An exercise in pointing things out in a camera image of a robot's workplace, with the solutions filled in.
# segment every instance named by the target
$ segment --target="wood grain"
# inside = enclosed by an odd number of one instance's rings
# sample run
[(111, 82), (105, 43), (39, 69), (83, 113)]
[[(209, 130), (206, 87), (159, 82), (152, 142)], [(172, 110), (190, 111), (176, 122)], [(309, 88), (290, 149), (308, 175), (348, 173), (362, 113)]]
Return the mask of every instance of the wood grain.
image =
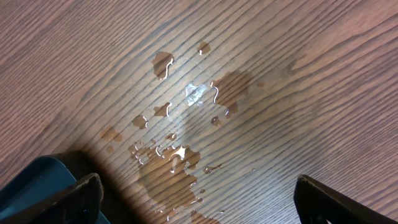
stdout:
[[(1, 186), (39, 155), (82, 150), (148, 223), (299, 223), (299, 174), (398, 220), (395, 0), (3, 0), (0, 12)], [(162, 80), (159, 52), (175, 59)], [(156, 146), (177, 148), (162, 159)]]

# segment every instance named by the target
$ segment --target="wet spot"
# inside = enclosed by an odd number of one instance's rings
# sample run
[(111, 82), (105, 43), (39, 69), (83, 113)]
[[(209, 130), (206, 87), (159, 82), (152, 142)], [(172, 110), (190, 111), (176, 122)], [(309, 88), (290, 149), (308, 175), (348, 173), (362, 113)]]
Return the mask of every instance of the wet spot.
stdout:
[(106, 141), (116, 141), (120, 142), (123, 140), (122, 135), (117, 132), (113, 127), (109, 127), (107, 130), (103, 131), (101, 134), (101, 138), (106, 140)]
[(138, 160), (138, 184), (159, 205), (164, 205), (165, 217), (174, 215), (178, 207), (189, 207), (196, 200), (191, 186), (197, 178), (187, 174), (185, 166), (188, 164), (187, 169), (195, 170), (200, 160), (199, 152), (191, 151), (189, 146), (132, 148), (130, 151), (135, 151), (132, 158)]
[(264, 82), (257, 82), (257, 87), (262, 88), (266, 85)]
[(198, 213), (197, 211), (191, 212), (191, 222), (192, 224), (200, 224), (200, 223), (220, 224), (219, 221), (213, 218), (204, 217), (201, 213)]
[(208, 167), (205, 167), (205, 168), (203, 169), (203, 171), (204, 171), (205, 174), (210, 174), (210, 173), (213, 172), (214, 170), (220, 169), (220, 168), (222, 168), (222, 167), (223, 167), (223, 164), (217, 165), (217, 166), (215, 166), (215, 167), (208, 166)]
[(112, 146), (107, 146), (107, 148), (106, 148), (106, 152), (107, 153), (112, 153), (114, 151), (114, 149), (113, 149), (113, 147)]
[(216, 90), (213, 102), (227, 107), (227, 118), (238, 112), (238, 100), (249, 94), (251, 80), (249, 72), (233, 71), (220, 80), (212, 81), (211, 86)]
[(221, 121), (218, 119), (217, 116), (215, 116), (214, 118), (211, 119), (211, 124), (214, 126), (220, 126), (221, 125)]
[(166, 140), (174, 141), (177, 138), (176, 133), (170, 133), (168, 136), (166, 136)]
[(166, 74), (166, 71), (168, 70), (168, 64), (172, 60), (174, 60), (174, 56), (168, 52), (159, 52), (152, 60), (152, 64), (154, 65), (154, 74), (159, 80), (167, 78), (169, 75)]
[(138, 148), (134, 144), (132, 146), (129, 146), (129, 148), (127, 150), (130, 152), (130, 156), (133, 157), (136, 154), (136, 152), (138, 151)]
[(170, 113), (170, 106), (171, 103), (166, 103), (165, 105), (158, 107), (155, 106), (154, 111), (155, 111), (155, 116), (163, 116), (163, 117), (168, 117)]
[(209, 44), (209, 43), (207, 43), (207, 42), (202, 42), (202, 43), (200, 43), (200, 45), (199, 45), (199, 47), (197, 48), (197, 50), (198, 50), (198, 53), (199, 53), (200, 55), (205, 55), (205, 54), (207, 54), (207, 53), (211, 50), (211, 47), (210, 47), (210, 44)]
[(285, 68), (280, 71), (280, 75), (284, 78), (288, 78), (294, 75), (293, 67), (295, 65), (295, 60), (290, 62)]
[(148, 127), (148, 120), (146, 120), (145, 117), (140, 114), (136, 116), (136, 118), (134, 118), (134, 120), (132, 121), (132, 125), (139, 129), (145, 129), (146, 127)]

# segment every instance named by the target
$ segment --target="water droplet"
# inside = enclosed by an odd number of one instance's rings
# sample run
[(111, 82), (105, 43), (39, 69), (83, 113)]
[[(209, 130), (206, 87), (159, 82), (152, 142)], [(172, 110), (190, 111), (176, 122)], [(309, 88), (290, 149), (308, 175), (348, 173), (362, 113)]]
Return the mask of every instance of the water droplet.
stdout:
[(205, 55), (211, 50), (211, 48), (210, 48), (209, 43), (203, 41), (202, 43), (200, 43), (197, 50), (200, 55)]
[(109, 127), (106, 131), (104, 131), (101, 135), (101, 138), (106, 141), (116, 141), (121, 142), (123, 140), (122, 135), (117, 132), (113, 127)]
[(156, 152), (156, 154), (157, 154), (158, 156), (161, 156), (161, 157), (164, 156), (164, 155), (162, 155), (162, 154), (159, 152), (159, 147), (158, 147), (158, 146), (156, 146), (155, 152)]
[(108, 152), (109, 154), (112, 153), (114, 151), (112, 146), (107, 146), (106, 148), (106, 152)]
[(264, 82), (257, 82), (257, 87), (262, 88), (266, 85)]
[(220, 164), (220, 165), (217, 165), (217, 166), (215, 166), (215, 167), (207, 166), (207, 167), (205, 167), (205, 168), (203, 169), (203, 171), (204, 171), (205, 174), (210, 174), (210, 173), (213, 172), (214, 170), (219, 169), (219, 168), (222, 168), (222, 165), (223, 165), (223, 164)]
[(174, 61), (174, 56), (168, 52), (159, 52), (152, 60), (154, 65), (154, 74), (159, 80), (167, 78), (169, 74), (170, 63)]
[(169, 109), (171, 103), (166, 103), (165, 105), (158, 107), (155, 106), (154, 111), (155, 111), (155, 116), (163, 116), (163, 117), (168, 117), (169, 116)]
[(192, 224), (200, 224), (200, 223), (220, 224), (219, 221), (212, 218), (207, 218), (195, 210), (191, 212), (191, 221)]
[(177, 138), (177, 134), (176, 133), (171, 133), (168, 136), (166, 136), (166, 140), (170, 140), (170, 141), (174, 141)]
[(143, 115), (138, 115), (132, 121), (132, 125), (138, 127), (139, 129), (145, 129), (146, 127), (148, 127), (148, 120), (146, 120)]
[(218, 127), (221, 125), (221, 121), (218, 119), (217, 116), (215, 116), (214, 118), (211, 119), (211, 124)]
[(228, 109), (227, 118), (238, 112), (238, 100), (249, 94), (252, 75), (248, 72), (228, 72), (222, 79), (213, 81), (211, 86), (216, 88), (214, 103)]

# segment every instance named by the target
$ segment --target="dark teal object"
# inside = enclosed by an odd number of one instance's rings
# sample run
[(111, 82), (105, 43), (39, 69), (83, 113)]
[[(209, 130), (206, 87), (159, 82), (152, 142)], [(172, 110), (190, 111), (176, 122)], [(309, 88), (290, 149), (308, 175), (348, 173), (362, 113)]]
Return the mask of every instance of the dark teal object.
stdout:
[[(94, 172), (92, 164), (82, 152), (36, 158), (0, 190), (0, 222)], [(103, 202), (96, 224), (142, 223), (109, 185), (103, 184), (103, 190)]]

